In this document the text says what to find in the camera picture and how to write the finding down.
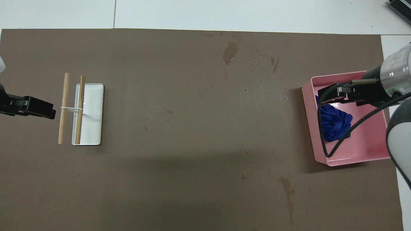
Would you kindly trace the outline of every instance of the pink tray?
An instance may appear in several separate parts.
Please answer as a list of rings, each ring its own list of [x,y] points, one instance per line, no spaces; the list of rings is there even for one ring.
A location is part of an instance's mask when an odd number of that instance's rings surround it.
[[[387,122],[383,111],[373,115],[355,128],[351,133],[351,137],[342,142],[331,158],[326,158],[323,152],[317,121],[317,104],[315,99],[315,95],[318,94],[317,91],[337,82],[360,79],[364,73],[365,71],[315,76],[302,87],[305,111],[307,113],[308,126],[316,161],[329,166],[337,166],[390,158],[385,141]],[[371,105],[357,107],[355,103],[338,103],[333,106],[351,114],[353,116],[352,125],[375,109],[375,107]],[[327,151],[330,152],[336,143],[337,141],[331,143],[326,142]]]

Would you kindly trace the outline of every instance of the black cable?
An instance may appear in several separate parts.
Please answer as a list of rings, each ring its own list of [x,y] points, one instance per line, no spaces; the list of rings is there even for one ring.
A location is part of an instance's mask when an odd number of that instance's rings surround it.
[[[327,97],[327,95],[334,91],[335,89],[339,88],[339,87],[343,87],[343,86],[350,86],[352,84],[352,81],[347,81],[347,82],[343,82],[343,83],[337,83],[333,86],[331,86],[329,89],[327,89],[319,98],[317,101],[317,120],[318,120],[318,128],[320,130],[320,140],[321,140],[321,144],[323,146],[323,151],[324,154],[326,155],[327,158],[330,158],[334,153],[331,153],[331,155],[329,155],[327,153],[327,148],[326,148],[326,144],[324,141],[324,133],[323,133],[323,125],[321,123],[321,104],[324,101],[324,99]]]
[[[333,90],[335,90],[338,87],[341,87],[343,85],[347,86],[350,85],[352,82],[348,81],[348,82],[344,82],[344,83],[339,83],[336,84],[334,86],[332,86],[331,88],[327,89],[324,94],[321,95],[321,97],[319,98],[318,102],[317,102],[317,116],[318,116],[318,123],[319,123],[319,129],[320,129],[320,138],[321,138],[321,144],[323,145],[323,150],[324,150],[324,154],[326,155],[327,158],[332,157],[332,155],[334,155],[335,151],[337,150],[337,148],[340,146],[340,144],[350,135],[350,133],[356,128],[358,127],[362,122],[364,122],[366,119],[370,118],[371,116],[375,115],[376,113],[378,113],[379,111],[393,105],[394,103],[397,103],[399,101],[402,101],[408,97],[411,97],[411,92],[404,94],[404,95],[400,95],[386,103],[383,103],[382,105],[380,105],[379,107],[377,107],[376,109],[374,109],[373,111],[371,111],[370,113],[368,113],[367,115],[365,115],[364,117],[362,117],[359,121],[357,121],[353,126],[350,127],[350,129],[338,140],[338,142],[335,144],[334,148],[331,150],[331,152],[328,154],[327,153],[327,148],[326,145],[324,143],[324,134],[323,134],[323,126],[321,124],[321,103],[324,100],[324,98]]]

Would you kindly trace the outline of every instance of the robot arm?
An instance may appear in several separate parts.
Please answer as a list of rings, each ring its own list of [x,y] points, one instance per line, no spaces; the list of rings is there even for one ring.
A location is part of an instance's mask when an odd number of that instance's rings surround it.
[[[390,120],[386,141],[391,159],[411,188],[411,99],[406,99],[411,96],[411,43],[388,56],[382,65],[366,71],[361,80],[336,83],[320,89],[318,94],[319,105],[355,102],[357,106],[373,105],[377,108],[375,112],[401,104]],[[360,120],[364,121],[372,115],[366,115]],[[353,125],[347,134],[358,125],[359,123]],[[320,116],[319,127],[324,153],[326,157],[331,157],[347,134],[328,154],[323,141]]]
[[[0,72],[5,68],[6,66],[0,57]],[[10,116],[39,116],[52,120],[55,117],[53,104],[32,96],[9,95],[4,91],[2,84],[0,84],[0,113]]]

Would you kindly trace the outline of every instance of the blue cloth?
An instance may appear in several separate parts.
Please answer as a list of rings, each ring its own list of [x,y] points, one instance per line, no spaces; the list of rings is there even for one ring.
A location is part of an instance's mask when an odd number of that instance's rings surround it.
[[[321,124],[324,139],[328,142],[339,140],[351,127],[353,116],[329,104],[321,106]]]

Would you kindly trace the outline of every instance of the water stain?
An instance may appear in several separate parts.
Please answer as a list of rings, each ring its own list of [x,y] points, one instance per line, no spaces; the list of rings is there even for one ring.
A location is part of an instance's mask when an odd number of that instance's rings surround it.
[[[225,168],[223,166],[218,166],[217,168],[219,168],[221,171],[226,172]]]
[[[237,53],[238,53],[237,44],[234,42],[229,42],[227,44],[226,50],[224,51],[223,58],[222,58],[224,61],[224,64],[230,65],[231,61],[237,55]]]
[[[183,110],[183,111],[177,111],[177,114],[180,113],[180,112],[188,112],[188,110],[185,109],[185,110]]]
[[[277,62],[275,62],[275,66],[272,69],[272,75],[274,75],[275,70],[277,70],[277,66],[278,66],[278,62],[280,61],[280,59],[277,59]]]
[[[290,224],[293,224],[294,223],[294,217],[293,217],[294,205],[291,202],[291,197],[295,194],[296,189],[291,186],[290,180],[283,176],[278,177],[277,181],[281,183],[281,185],[283,186],[283,190],[284,190],[284,193],[287,199],[289,221],[290,221]]]
[[[166,110],[166,109],[164,109],[164,111],[165,111],[167,114],[173,114],[173,113],[174,113],[174,111],[172,111],[172,110]]]
[[[271,172],[271,169],[267,166],[268,172],[270,173],[269,176],[271,177],[271,179],[274,181],[275,175]]]
[[[237,152],[240,149],[240,146],[244,146],[244,143],[238,142],[237,148],[234,151]]]
[[[208,90],[210,90],[210,89],[213,89],[213,88],[214,88],[214,87],[210,87],[210,88],[205,89],[204,91],[202,91],[202,92],[199,94],[199,97],[205,99],[205,98],[202,97],[201,95],[202,95],[204,92],[206,92],[206,91],[208,91]]]
[[[224,72],[224,79],[228,80],[229,79],[229,74],[227,73],[227,70]]]

